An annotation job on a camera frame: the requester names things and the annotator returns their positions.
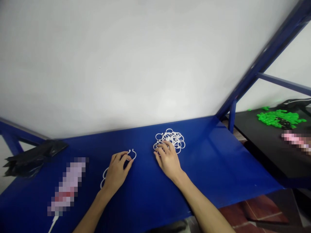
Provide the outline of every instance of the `forearm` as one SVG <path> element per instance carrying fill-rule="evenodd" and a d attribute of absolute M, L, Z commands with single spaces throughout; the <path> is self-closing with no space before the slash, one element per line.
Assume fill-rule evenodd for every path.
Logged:
<path fill-rule="evenodd" d="M 186 173 L 173 180 L 183 193 L 204 233 L 234 233 L 218 209 L 198 190 Z"/>
<path fill-rule="evenodd" d="M 96 195 L 91 207 L 88 209 L 73 233 L 93 233 L 111 197 L 112 196 L 109 195 L 109 193 L 104 193 L 104 190 L 102 189 Z"/>

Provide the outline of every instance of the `blue metal frame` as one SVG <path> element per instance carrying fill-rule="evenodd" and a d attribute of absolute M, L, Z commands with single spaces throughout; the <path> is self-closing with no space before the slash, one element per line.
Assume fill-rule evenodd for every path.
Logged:
<path fill-rule="evenodd" d="M 300 85 L 297 83 L 293 83 L 293 82 L 290 82 L 290 81 L 287 81 L 284 79 L 280 79 L 280 78 L 277 78 L 277 77 L 274 77 L 271 75 L 263 74 L 263 73 L 258 73 L 257 78 L 260 78 L 260 79 L 266 80 L 268 82 L 271 82 L 271 83 L 286 87 L 288 89 L 300 92 L 302 94 L 306 94 L 306 95 L 311 96 L 311 88 L 310 87 L 303 86 L 303 85 Z"/>
<path fill-rule="evenodd" d="M 230 107 L 234 101 L 239 101 L 243 95 L 251 88 L 251 86 L 257 81 L 260 76 L 259 73 L 263 73 L 266 69 L 274 62 L 274 60 L 283 52 L 283 50 L 292 42 L 292 40 L 299 34 L 299 32 L 308 24 L 311 20 L 311 1 L 303 0 L 299 1 L 292 12 L 289 14 L 287 19 L 281 25 L 279 30 L 275 33 L 272 39 L 265 46 L 263 51 L 260 53 L 258 58 L 246 72 L 244 77 L 234 88 L 233 92 L 229 95 L 225 103 L 217 112 L 216 116 L 219 120 L 223 120 L 226 114 L 228 113 Z M 274 80 L 274 83 L 285 87 L 295 88 L 295 90 L 306 90 L 308 87 L 304 87 L 298 84 L 289 83 L 284 84 L 284 80 L 278 79 L 269 79 Z M 234 123 L 234 113 L 231 113 L 229 116 L 229 122 Z"/>
<path fill-rule="evenodd" d="M 19 143 L 20 141 L 31 144 L 33 146 L 40 145 L 45 141 L 38 136 L 27 133 L 21 129 L 15 128 L 1 121 L 0 135 L 2 135 L 3 139 L 5 140 L 7 146 L 9 147 L 10 151 L 14 156 L 24 152 Z"/>
<path fill-rule="evenodd" d="M 229 114 L 228 129 L 231 133 L 233 133 L 235 115 L 236 115 L 236 99 L 234 99 L 233 103 L 231 104 L 230 114 Z"/>

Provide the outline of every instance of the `black object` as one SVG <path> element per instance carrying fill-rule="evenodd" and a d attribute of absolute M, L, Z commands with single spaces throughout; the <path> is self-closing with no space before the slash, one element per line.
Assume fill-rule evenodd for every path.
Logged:
<path fill-rule="evenodd" d="M 282 118 L 280 118 L 280 117 L 276 117 L 276 119 L 279 120 L 279 123 L 282 125 L 282 129 L 284 129 L 284 130 L 290 130 L 290 129 L 292 129 L 292 125 L 290 124 L 289 121 L 284 120 L 284 119 L 282 119 Z"/>
<path fill-rule="evenodd" d="M 307 107 L 309 104 L 311 104 L 311 98 L 306 99 L 288 99 L 284 101 L 283 103 L 279 104 L 277 107 L 279 109 L 285 109 L 285 108 L 301 108 L 301 107 Z"/>
<path fill-rule="evenodd" d="M 43 144 L 31 150 L 8 157 L 6 158 L 8 163 L 3 166 L 8 167 L 5 176 L 34 177 L 44 162 L 67 146 L 68 144 L 63 141 L 46 140 Z"/>

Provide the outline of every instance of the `pile of green pieces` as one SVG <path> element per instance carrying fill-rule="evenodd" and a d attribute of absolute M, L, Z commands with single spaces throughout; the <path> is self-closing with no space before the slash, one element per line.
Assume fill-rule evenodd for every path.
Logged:
<path fill-rule="evenodd" d="M 263 107 L 262 109 L 268 111 L 269 107 L 268 106 Z M 295 125 L 297 125 L 298 123 L 307 121 L 305 119 L 299 119 L 298 113 L 291 113 L 291 112 L 287 112 L 286 110 L 280 110 L 280 109 L 276 111 L 267 112 L 267 113 L 260 113 L 257 116 L 258 116 L 258 120 L 262 121 L 266 125 L 273 125 L 278 128 L 282 128 L 282 125 L 279 123 L 280 120 L 277 118 L 281 118 L 281 119 L 288 121 L 291 124 L 292 128 L 296 128 Z"/>

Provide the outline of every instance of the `blue metal table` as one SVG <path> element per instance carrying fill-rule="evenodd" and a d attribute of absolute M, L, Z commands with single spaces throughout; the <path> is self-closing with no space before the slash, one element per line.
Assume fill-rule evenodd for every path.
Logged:
<path fill-rule="evenodd" d="M 283 187 L 215 117 L 65 139 L 69 147 L 46 163 L 32 180 L 16 178 L 0 195 L 2 232 L 48 232 L 53 217 L 47 206 L 72 157 L 89 157 L 74 206 L 52 232 L 72 232 L 94 200 L 112 154 L 133 149 L 137 158 L 123 186 L 107 205 L 96 232 L 144 232 L 184 219 L 192 212 L 153 155 L 155 135 L 172 128 L 186 147 L 182 169 L 217 207 L 267 194 Z"/>

